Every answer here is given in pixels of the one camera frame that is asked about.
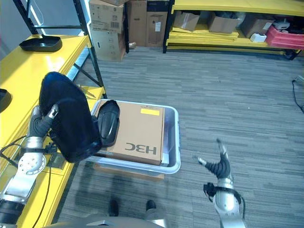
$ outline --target yellow shelf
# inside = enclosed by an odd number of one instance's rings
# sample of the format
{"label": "yellow shelf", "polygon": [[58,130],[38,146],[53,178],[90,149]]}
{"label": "yellow shelf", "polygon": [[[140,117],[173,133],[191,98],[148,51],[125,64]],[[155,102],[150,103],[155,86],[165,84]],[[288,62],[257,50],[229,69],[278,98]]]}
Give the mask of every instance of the yellow shelf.
{"label": "yellow shelf", "polygon": [[50,71],[67,74],[82,50],[90,45],[88,36],[60,37],[62,48],[56,52],[28,52],[18,46],[1,61],[0,87],[12,95],[12,101],[0,113],[0,147],[17,138],[14,133],[26,127],[25,121],[38,104],[45,74]]}
{"label": "yellow shelf", "polygon": [[304,2],[299,0],[175,0],[174,10],[219,10],[285,14],[304,17]]}
{"label": "yellow shelf", "polygon": [[[95,102],[102,98],[102,94],[105,93],[103,87],[83,87],[86,91],[94,94],[94,99],[87,99],[89,108],[92,110]],[[28,120],[26,121],[26,127],[22,129],[21,132],[18,132],[20,135],[25,135],[27,130]],[[45,144],[50,141],[48,138],[45,140]],[[47,197],[47,201],[44,207],[44,210],[41,214],[41,217],[35,227],[44,227],[50,225],[54,214],[57,210],[58,204],[60,202],[62,193],[66,187],[67,180],[70,176],[74,164],[68,163],[65,161],[63,169],[52,168],[51,169],[51,184]],[[0,176],[0,190],[3,189],[3,186],[6,182],[16,174],[16,168],[12,165],[8,165]],[[48,188],[48,172],[49,168],[46,167],[37,177],[36,185],[33,189],[33,192],[25,205],[21,216],[18,219],[17,225],[18,228],[29,228],[32,227],[34,222],[36,221],[41,208],[44,202],[47,188]]]}
{"label": "yellow shelf", "polygon": [[265,54],[283,55],[284,51],[280,49],[268,48],[244,48],[244,47],[227,47],[227,46],[204,46],[204,45],[178,45],[168,46],[171,50],[205,50],[205,51],[239,51],[239,52],[254,52]]}
{"label": "yellow shelf", "polygon": [[238,37],[233,40],[220,40],[220,39],[211,39],[211,38],[197,38],[196,34],[186,38],[176,36],[176,32],[170,31],[169,38],[167,39],[166,45],[178,44],[178,46],[187,46],[189,45],[205,45],[205,46],[233,46],[233,47],[244,47],[244,48],[271,48],[271,49],[281,49],[279,47],[271,47],[266,42],[256,43],[252,42],[250,39],[244,37],[243,33],[238,30]]}

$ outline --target white plastic bin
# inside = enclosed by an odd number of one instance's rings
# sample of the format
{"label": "white plastic bin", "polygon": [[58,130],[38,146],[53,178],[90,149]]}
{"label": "white plastic bin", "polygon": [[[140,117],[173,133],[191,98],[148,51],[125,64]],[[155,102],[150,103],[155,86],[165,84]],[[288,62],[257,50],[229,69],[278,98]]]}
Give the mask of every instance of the white plastic bin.
{"label": "white plastic bin", "polygon": [[[97,101],[91,111],[93,114],[98,107],[101,100]],[[180,131],[179,131],[179,115],[175,108],[165,105],[144,104],[136,102],[118,101],[124,103],[152,105],[156,107],[163,107],[165,109],[165,125],[164,125],[164,143],[163,152],[169,154],[169,165],[167,167],[149,165],[133,161],[124,161],[113,158],[104,158],[98,156],[91,156],[86,161],[102,164],[105,168],[114,168],[122,171],[132,171],[139,174],[146,174],[150,176],[157,176],[160,173],[173,174],[181,167],[181,153],[180,153]]]}

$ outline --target wall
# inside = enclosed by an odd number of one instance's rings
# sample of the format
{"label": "wall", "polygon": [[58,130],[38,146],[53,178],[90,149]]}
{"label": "wall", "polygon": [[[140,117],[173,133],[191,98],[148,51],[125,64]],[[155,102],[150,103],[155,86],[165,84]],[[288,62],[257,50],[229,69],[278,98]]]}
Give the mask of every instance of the wall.
{"label": "wall", "polygon": [[[81,0],[86,21],[89,15],[86,11],[85,1]],[[32,7],[40,23],[45,25],[78,25],[79,20],[74,7],[73,0],[32,0]],[[1,4],[1,56],[4,58],[9,52],[16,48],[19,43],[30,36],[30,31],[20,16],[12,0],[2,0]],[[78,35],[80,29],[45,29],[46,34]]]}
{"label": "wall", "polygon": [[2,0],[0,11],[0,59],[3,59],[29,36],[30,31],[13,1]]}

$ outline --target red plastic crate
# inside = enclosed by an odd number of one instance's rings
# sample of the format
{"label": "red plastic crate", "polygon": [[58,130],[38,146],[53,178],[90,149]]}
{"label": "red plastic crate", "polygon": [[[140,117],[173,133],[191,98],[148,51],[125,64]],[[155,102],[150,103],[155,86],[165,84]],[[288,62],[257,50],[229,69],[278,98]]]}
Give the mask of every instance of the red plastic crate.
{"label": "red plastic crate", "polygon": [[304,49],[304,34],[284,33],[271,26],[266,35],[266,42],[270,46],[288,49]]}

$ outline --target black shoe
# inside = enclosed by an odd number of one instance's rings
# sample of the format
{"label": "black shoe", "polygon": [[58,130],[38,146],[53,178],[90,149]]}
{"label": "black shoe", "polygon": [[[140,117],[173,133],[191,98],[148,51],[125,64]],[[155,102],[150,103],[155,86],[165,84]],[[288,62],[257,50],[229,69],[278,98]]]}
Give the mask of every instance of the black shoe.
{"label": "black shoe", "polygon": [[119,207],[116,200],[112,199],[110,200],[109,204],[109,216],[117,217],[119,214]]}
{"label": "black shoe", "polygon": [[156,204],[153,200],[148,200],[146,204],[146,211],[149,209],[156,209]]}

